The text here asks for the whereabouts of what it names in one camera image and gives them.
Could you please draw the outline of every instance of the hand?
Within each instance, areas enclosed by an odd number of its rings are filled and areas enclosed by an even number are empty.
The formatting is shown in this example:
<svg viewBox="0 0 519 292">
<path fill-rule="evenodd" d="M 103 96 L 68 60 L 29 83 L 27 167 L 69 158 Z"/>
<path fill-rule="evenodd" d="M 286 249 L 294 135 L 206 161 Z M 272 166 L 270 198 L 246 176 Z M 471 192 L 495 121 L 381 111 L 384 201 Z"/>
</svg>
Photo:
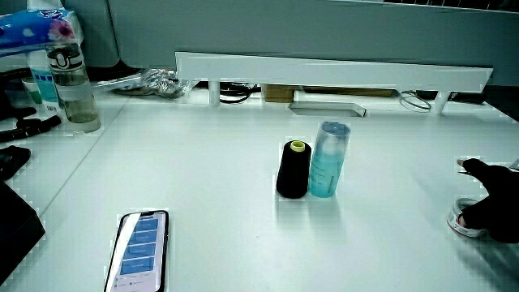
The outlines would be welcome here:
<svg viewBox="0 0 519 292">
<path fill-rule="evenodd" d="M 488 229 L 497 241 L 519 242 L 519 195 L 514 191 L 519 173 L 504 166 L 487 165 L 478 159 L 457 160 L 457 164 L 488 191 L 488 197 L 461 211 L 458 223 L 465 228 Z"/>
</svg>

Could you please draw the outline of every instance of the clear water bottle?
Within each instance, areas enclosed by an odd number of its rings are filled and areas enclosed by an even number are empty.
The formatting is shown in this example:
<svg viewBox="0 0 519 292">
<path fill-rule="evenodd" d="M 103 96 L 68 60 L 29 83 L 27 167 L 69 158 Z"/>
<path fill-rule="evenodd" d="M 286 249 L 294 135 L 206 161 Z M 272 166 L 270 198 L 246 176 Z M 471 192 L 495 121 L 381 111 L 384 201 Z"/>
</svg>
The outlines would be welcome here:
<svg viewBox="0 0 519 292">
<path fill-rule="evenodd" d="M 320 198 L 335 194 L 351 130 L 339 122 L 319 128 L 310 166 L 310 193 Z"/>
<path fill-rule="evenodd" d="M 79 45 L 50 45 L 46 50 L 66 118 L 75 124 L 76 130 L 99 129 L 101 120 Z"/>
</svg>

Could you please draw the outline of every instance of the black thread spool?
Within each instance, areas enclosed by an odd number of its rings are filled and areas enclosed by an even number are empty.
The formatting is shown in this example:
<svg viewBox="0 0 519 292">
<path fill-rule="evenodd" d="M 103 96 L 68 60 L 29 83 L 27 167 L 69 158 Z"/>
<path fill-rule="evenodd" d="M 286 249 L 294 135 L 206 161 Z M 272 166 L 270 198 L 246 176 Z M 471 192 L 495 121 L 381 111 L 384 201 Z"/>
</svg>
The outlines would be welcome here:
<svg viewBox="0 0 519 292">
<path fill-rule="evenodd" d="M 299 199 L 308 191 L 311 147 L 302 141 L 290 141 L 283 148 L 277 174 L 277 192 L 289 199 Z"/>
</svg>

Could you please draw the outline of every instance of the gray wall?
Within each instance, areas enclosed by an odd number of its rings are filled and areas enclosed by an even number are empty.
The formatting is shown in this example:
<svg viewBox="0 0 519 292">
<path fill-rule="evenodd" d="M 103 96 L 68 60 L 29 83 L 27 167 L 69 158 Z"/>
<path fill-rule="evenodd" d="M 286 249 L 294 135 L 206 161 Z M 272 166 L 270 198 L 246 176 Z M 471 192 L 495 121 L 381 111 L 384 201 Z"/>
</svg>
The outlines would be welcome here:
<svg viewBox="0 0 519 292">
<path fill-rule="evenodd" d="M 119 56 L 107 0 L 61 1 L 67 10 L 78 14 L 85 35 L 82 45 L 85 63 L 95 67 L 115 65 Z M 26 7 L 27 0 L 0 0 L 0 15 L 21 11 Z"/>
<path fill-rule="evenodd" d="M 519 14 L 323 0 L 109 0 L 121 59 L 175 51 L 494 67 L 519 86 Z"/>
</svg>

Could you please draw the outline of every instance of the smartphone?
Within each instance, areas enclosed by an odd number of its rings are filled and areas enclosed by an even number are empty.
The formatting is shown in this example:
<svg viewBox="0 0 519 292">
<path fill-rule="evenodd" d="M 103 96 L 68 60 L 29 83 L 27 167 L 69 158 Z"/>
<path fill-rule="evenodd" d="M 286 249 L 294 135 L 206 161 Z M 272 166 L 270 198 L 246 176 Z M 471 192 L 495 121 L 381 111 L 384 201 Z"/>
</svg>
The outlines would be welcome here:
<svg viewBox="0 0 519 292">
<path fill-rule="evenodd" d="M 168 228 L 163 210 L 121 218 L 105 292 L 164 291 Z"/>
</svg>

